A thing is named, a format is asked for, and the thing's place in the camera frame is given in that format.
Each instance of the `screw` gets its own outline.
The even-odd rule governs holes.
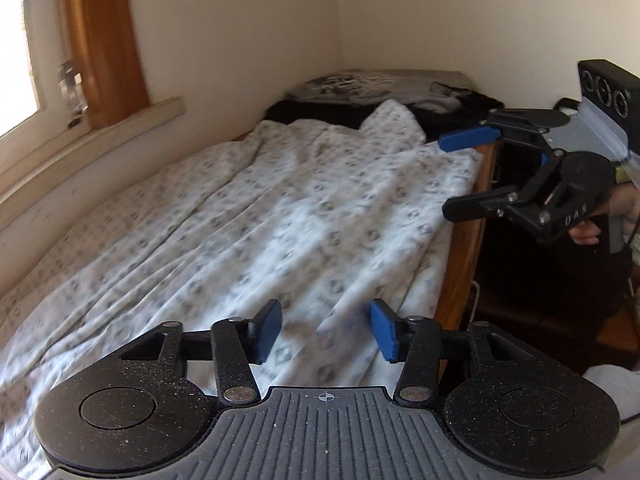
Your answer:
[[[255,399],[255,390],[248,386],[233,386],[225,390],[225,399],[234,404],[244,404]]]
[[[400,390],[400,397],[409,402],[424,402],[431,397],[431,390],[423,386],[407,386]]]

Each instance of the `folded clothes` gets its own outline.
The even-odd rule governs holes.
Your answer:
[[[343,70],[307,81],[287,97],[303,103],[377,105],[393,99],[439,114],[458,110],[472,83],[444,70]]]
[[[476,126],[479,121],[487,118],[489,110],[504,107],[500,101],[473,91],[461,96],[460,104],[458,110],[449,114],[439,114],[413,105],[407,108],[426,134],[426,140],[430,141],[438,139],[442,134]],[[269,108],[264,119],[282,124],[291,124],[298,119],[315,119],[357,130],[377,107],[307,103],[286,99]]]

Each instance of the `black cable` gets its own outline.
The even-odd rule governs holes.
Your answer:
[[[640,418],[640,413],[636,413],[635,415],[628,416],[626,419],[620,421],[620,426],[624,426],[625,424],[629,424],[635,420]]]

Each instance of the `ridged grip surface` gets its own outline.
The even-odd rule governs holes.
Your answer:
[[[79,478],[60,469],[47,477]],[[432,413],[396,406],[381,388],[273,388],[258,406],[223,412],[191,453],[136,478],[522,480],[468,457]]]

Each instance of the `bed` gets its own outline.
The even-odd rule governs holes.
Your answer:
[[[425,144],[389,100],[359,130],[263,121],[110,199],[0,299],[0,462],[48,471],[31,416],[55,384],[160,322],[203,330],[268,298],[284,326],[254,369],[261,391],[391,387],[401,365],[382,361],[367,300],[459,325],[482,224],[451,235],[441,208],[489,186],[493,151],[479,151]],[[210,372],[193,364],[188,378],[213,392]]]

